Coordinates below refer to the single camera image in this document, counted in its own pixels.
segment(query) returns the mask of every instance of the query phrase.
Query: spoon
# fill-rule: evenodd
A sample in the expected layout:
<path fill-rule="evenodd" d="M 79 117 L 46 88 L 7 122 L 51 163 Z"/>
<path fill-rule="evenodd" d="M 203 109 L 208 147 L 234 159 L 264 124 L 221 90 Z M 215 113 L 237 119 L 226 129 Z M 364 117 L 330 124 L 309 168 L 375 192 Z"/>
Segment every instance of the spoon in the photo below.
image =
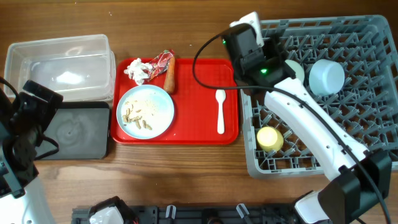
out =
<path fill-rule="evenodd" d="M 223 113 L 223 103 L 226 98 L 224 90 L 216 91 L 216 100 L 218 102 L 218 122 L 217 122 L 217 132 L 218 134 L 224 134 L 224 113 Z"/>

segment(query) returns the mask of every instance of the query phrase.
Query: wooden table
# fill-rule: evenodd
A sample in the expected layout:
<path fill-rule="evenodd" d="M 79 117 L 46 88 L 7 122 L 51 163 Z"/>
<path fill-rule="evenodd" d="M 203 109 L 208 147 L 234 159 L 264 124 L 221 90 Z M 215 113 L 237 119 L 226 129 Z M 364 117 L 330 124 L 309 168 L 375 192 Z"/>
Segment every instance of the wooden table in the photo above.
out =
<path fill-rule="evenodd" d="M 395 1 L 57 2 L 0 5 L 0 70 L 13 42 L 90 34 L 108 36 L 117 63 L 128 57 L 153 57 L 167 48 L 180 57 L 193 57 L 210 37 L 251 11 L 257 11 L 261 19 L 382 14 L 398 40 L 398 14 L 391 7 L 396 6 Z M 202 57 L 227 55 L 222 45 L 215 44 Z M 77 206 L 94 205 L 115 195 L 130 205 L 260 204 L 291 202 L 328 183 L 323 175 L 251 178 L 242 134 L 228 146 L 123 146 L 112 142 L 103 160 L 40 161 L 36 166 L 57 223 L 70 223 Z M 395 223 L 397 190 L 398 173 L 393 173 L 387 204 Z M 368 223 L 384 220 L 379 206 L 362 218 Z"/>

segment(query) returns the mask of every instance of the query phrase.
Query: crumpled napkin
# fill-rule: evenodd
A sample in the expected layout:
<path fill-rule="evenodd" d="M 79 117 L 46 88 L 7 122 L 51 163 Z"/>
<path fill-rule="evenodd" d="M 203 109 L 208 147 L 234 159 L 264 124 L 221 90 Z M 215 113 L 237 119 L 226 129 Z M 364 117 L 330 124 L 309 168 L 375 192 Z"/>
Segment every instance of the crumpled napkin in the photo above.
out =
<path fill-rule="evenodd" d="M 134 80 L 137 85 L 142 85 L 144 79 L 149 78 L 149 73 L 152 71 L 153 66 L 149 63 L 142 63 L 141 58 L 137 58 L 131 62 L 127 69 L 124 70 L 129 78 Z"/>

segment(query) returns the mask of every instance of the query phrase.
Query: dish rack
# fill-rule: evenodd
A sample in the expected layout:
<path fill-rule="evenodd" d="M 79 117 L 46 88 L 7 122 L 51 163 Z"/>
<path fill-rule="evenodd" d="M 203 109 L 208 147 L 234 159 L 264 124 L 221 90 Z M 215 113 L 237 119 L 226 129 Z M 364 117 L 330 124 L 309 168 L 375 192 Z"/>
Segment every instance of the dish rack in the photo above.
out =
<path fill-rule="evenodd" d="M 288 59 L 300 63 L 306 79 L 320 59 L 343 66 L 343 89 L 314 100 L 352 137 L 369 150 L 398 152 L 398 54 L 383 16 L 324 17 L 261 21 L 264 40 L 278 35 Z M 258 179 L 322 174 L 323 170 L 302 141 L 262 101 L 241 91 L 243 133 L 249 174 Z M 256 142 L 261 127 L 273 126 L 284 146 L 264 152 Z M 393 170 L 398 161 L 393 160 Z"/>

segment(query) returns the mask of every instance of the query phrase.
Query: red tray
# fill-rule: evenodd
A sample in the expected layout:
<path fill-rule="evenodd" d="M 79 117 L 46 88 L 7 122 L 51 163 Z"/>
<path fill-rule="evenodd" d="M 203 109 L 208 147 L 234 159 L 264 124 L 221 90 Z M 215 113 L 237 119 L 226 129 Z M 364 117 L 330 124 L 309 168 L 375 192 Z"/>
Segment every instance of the red tray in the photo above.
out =
<path fill-rule="evenodd" d="M 216 90 L 200 86 L 192 76 L 193 59 L 176 59 L 175 92 L 171 95 L 174 102 L 174 119 L 170 127 L 160 136 L 153 139 L 135 139 L 127 135 L 116 121 L 116 108 L 120 98 L 136 86 L 123 71 L 134 60 L 123 60 L 116 72 L 113 110 L 111 118 L 111 135 L 122 144 L 229 144 L 239 133 L 238 92 L 226 90 L 224 102 L 225 133 L 217 133 L 218 103 Z M 209 85 L 235 86 L 233 68 L 229 60 L 198 59 L 196 65 L 198 78 Z M 163 88 L 165 74 L 154 78 L 146 84 Z"/>

